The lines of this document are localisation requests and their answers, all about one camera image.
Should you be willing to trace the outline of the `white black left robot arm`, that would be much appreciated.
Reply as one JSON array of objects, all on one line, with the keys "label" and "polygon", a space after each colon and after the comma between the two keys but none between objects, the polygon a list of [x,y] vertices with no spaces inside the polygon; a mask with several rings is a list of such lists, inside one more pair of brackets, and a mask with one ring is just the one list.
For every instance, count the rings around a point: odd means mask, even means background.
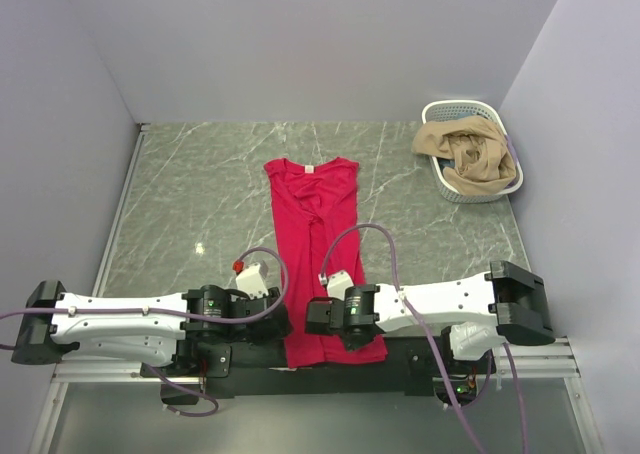
[{"label": "white black left robot arm", "polygon": [[73,294],[58,280],[39,283],[20,311],[11,360],[49,365],[66,355],[97,356],[193,373],[201,343],[264,344],[292,330],[282,295],[270,288],[250,296],[205,285],[184,293],[142,298]]}]

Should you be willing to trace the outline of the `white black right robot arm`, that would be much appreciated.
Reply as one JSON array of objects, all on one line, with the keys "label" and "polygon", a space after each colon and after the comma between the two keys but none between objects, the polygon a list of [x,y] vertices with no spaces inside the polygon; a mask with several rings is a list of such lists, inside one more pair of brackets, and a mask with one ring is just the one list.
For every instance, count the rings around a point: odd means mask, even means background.
[{"label": "white black right robot arm", "polygon": [[460,373],[504,343],[555,342],[544,281],[508,261],[460,280],[405,285],[356,285],[346,271],[329,277],[328,295],[307,304],[305,332],[338,337],[348,351],[413,325],[440,325],[444,369]]}]

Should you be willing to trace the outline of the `red t-shirt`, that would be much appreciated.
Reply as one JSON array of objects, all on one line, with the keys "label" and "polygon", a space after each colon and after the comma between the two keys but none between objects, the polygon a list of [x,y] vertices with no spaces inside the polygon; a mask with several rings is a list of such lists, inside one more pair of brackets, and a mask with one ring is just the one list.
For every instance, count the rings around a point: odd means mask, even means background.
[{"label": "red t-shirt", "polygon": [[341,157],[320,166],[280,158],[267,162],[264,169],[270,183],[278,253],[289,273],[284,303],[293,330],[284,340],[287,365],[302,368],[385,360],[387,349],[379,336],[349,352],[337,336],[305,332],[309,301],[326,295],[319,281],[326,253],[338,235],[357,221],[359,164]]}]

